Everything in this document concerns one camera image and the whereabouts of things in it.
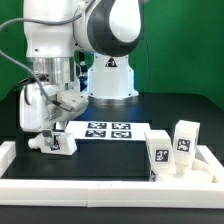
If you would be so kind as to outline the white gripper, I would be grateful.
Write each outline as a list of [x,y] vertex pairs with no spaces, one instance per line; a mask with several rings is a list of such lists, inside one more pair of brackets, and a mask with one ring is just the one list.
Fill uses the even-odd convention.
[[24,87],[20,94],[19,121],[26,132],[42,132],[46,146],[53,145],[53,133],[50,130],[55,124],[55,131],[64,131],[66,121],[70,121],[85,112],[88,97],[73,85],[67,90],[58,89],[56,85],[44,86],[48,96],[59,102],[66,109],[49,102],[40,92],[36,83]]

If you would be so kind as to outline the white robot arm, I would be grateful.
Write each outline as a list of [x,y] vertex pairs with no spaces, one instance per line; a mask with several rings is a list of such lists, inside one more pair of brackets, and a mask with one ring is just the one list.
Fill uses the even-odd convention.
[[138,95],[129,54],[142,30],[141,0],[24,0],[26,57],[33,80],[20,95],[20,126],[33,149],[76,149],[67,123],[88,101],[123,103]]

